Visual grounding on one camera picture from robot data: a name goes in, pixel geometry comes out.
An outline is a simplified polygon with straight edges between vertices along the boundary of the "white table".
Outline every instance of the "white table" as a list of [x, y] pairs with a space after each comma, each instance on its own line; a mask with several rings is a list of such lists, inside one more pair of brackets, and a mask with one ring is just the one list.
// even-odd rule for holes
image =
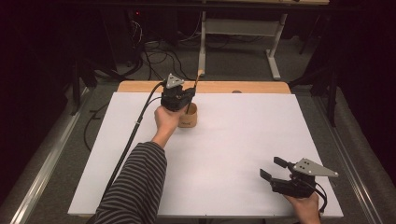
[[[148, 96], [114, 93], [70, 215], [94, 214]], [[197, 93], [193, 101], [198, 105], [197, 126], [177, 129], [165, 148], [168, 168], [159, 217], [292, 216], [289, 203], [272, 192], [260, 169], [288, 179], [290, 172], [274, 164], [274, 157], [292, 162], [306, 157], [321, 164], [295, 96]], [[151, 139], [159, 104], [157, 100], [148, 107], [132, 148]], [[328, 194], [324, 216], [342, 217], [328, 178], [317, 177], [317, 182]]]

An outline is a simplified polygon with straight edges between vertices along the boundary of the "black electronic device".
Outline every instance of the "black electronic device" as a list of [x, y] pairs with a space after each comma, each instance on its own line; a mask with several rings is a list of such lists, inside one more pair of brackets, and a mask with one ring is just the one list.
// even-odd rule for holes
[[289, 195], [295, 198], [308, 198], [316, 190], [316, 175], [337, 177], [338, 173], [323, 167], [309, 159], [301, 159], [297, 163], [287, 162], [274, 157], [274, 163], [291, 171], [291, 180], [272, 178], [270, 174], [260, 169], [260, 176], [267, 180], [273, 192]]
[[163, 83], [163, 93], [161, 105], [170, 111], [178, 111], [185, 105], [191, 103], [195, 96], [195, 87], [183, 90], [184, 80], [169, 74], [168, 79]]

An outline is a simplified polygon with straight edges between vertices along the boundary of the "striped sleeve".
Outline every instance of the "striped sleeve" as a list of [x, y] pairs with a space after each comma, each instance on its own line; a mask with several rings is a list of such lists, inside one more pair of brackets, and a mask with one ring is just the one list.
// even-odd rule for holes
[[156, 143], [139, 143], [96, 210], [96, 224], [155, 223], [166, 158]]

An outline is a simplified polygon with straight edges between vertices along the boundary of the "person's arm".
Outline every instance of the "person's arm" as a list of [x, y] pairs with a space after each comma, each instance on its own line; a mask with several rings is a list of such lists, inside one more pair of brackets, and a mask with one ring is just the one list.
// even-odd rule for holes
[[283, 195], [293, 206], [301, 224], [320, 224], [319, 196], [314, 192], [309, 198], [293, 198]]
[[95, 223], [154, 223], [166, 174], [163, 148], [183, 111], [162, 106], [155, 111], [157, 132], [150, 142], [132, 150], [120, 175], [100, 202]]

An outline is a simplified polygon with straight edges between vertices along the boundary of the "cup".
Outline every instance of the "cup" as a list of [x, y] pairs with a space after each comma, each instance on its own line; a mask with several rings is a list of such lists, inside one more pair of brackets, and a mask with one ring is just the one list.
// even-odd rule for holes
[[188, 111], [186, 111], [184, 115], [180, 116], [177, 127], [179, 128], [195, 127], [195, 125], [197, 125], [197, 119], [198, 119], [197, 111], [198, 111], [197, 105], [195, 103], [191, 103]]

